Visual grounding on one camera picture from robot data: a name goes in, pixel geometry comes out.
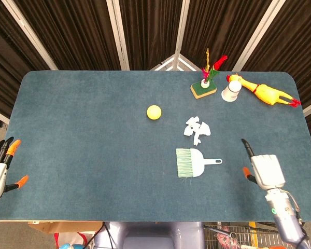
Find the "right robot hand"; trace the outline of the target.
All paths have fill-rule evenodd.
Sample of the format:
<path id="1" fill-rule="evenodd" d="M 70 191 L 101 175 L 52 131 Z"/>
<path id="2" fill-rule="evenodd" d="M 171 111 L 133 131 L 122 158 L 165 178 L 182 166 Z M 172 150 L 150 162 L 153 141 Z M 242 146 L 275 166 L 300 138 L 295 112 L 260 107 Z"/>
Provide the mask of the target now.
<path id="1" fill-rule="evenodd" d="M 286 181 L 277 157 L 275 155 L 255 155 L 249 143 L 245 139 L 241 139 L 241 141 L 246 148 L 255 173 L 253 175 L 247 167 L 243 167 L 244 177 L 266 191 L 282 188 Z"/>

